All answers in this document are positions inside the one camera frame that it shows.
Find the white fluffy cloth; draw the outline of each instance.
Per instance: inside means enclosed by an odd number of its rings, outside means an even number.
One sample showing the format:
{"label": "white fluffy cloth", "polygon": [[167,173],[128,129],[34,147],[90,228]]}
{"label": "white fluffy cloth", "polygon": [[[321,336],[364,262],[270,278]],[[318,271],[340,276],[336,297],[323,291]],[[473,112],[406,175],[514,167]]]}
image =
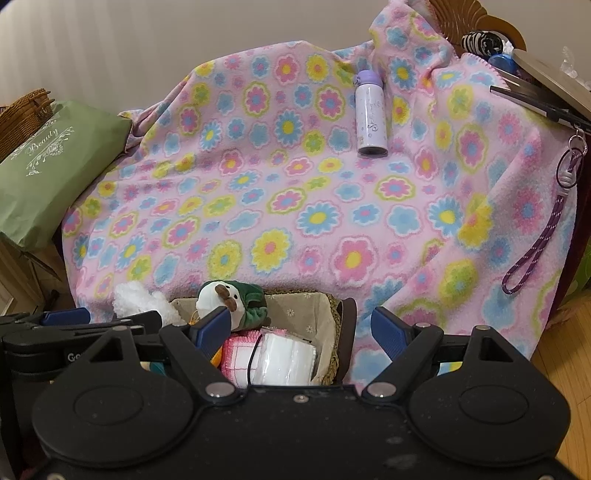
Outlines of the white fluffy cloth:
{"label": "white fluffy cloth", "polygon": [[120,283],[115,286],[113,309],[117,318],[156,310],[162,317],[162,326],[185,325],[177,310],[166,300],[161,291],[148,292],[138,281]]}

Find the purple bottle cap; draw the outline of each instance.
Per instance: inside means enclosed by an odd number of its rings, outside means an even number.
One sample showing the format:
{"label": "purple bottle cap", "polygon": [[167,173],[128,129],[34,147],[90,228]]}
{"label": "purple bottle cap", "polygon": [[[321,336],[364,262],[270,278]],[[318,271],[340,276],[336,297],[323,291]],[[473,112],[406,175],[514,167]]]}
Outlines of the purple bottle cap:
{"label": "purple bottle cap", "polygon": [[384,84],[382,83],[382,79],[373,70],[361,70],[353,78],[353,83],[355,84],[356,87],[358,87],[359,85],[365,85],[367,83],[377,85],[380,88],[384,87]]}

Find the white water bottle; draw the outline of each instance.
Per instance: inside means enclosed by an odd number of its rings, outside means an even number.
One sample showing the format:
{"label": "white water bottle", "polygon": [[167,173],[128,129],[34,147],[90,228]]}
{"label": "white water bottle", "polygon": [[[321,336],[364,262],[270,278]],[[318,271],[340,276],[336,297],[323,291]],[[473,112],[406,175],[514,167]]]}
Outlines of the white water bottle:
{"label": "white water bottle", "polygon": [[388,154],[386,114],[382,79],[373,70],[361,70],[355,76],[355,113],[357,152],[364,156]]}

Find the plastic bag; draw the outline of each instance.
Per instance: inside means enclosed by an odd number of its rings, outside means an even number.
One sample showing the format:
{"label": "plastic bag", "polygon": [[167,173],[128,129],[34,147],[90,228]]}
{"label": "plastic bag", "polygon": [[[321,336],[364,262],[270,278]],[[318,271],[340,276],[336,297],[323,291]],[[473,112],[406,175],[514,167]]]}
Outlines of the plastic bag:
{"label": "plastic bag", "polygon": [[564,60],[562,61],[562,65],[560,66],[560,71],[565,72],[566,75],[568,75],[572,79],[575,79],[577,82],[579,82],[581,85],[583,85],[587,90],[591,90],[591,81],[588,80],[585,82],[585,80],[583,80],[581,77],[579,77],[579,74],[574,69],[574,53],[573,53],[573,51],[568,47],[564,47],[562,49],[562,53],[564,55]]}

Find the stuffed toy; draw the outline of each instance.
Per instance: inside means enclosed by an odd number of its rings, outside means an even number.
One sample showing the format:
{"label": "stuffed toy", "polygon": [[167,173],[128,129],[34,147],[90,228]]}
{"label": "stuffed toy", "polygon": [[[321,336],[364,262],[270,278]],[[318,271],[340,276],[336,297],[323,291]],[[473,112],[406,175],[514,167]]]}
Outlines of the stuffed toy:
{"label": "stuffed toy", "polygon": [[230,310],[233,332],[258,328],[267,318],[267,302],[260,286],[234,280],[204,283],[195,304],[199,318],[223,306]]}

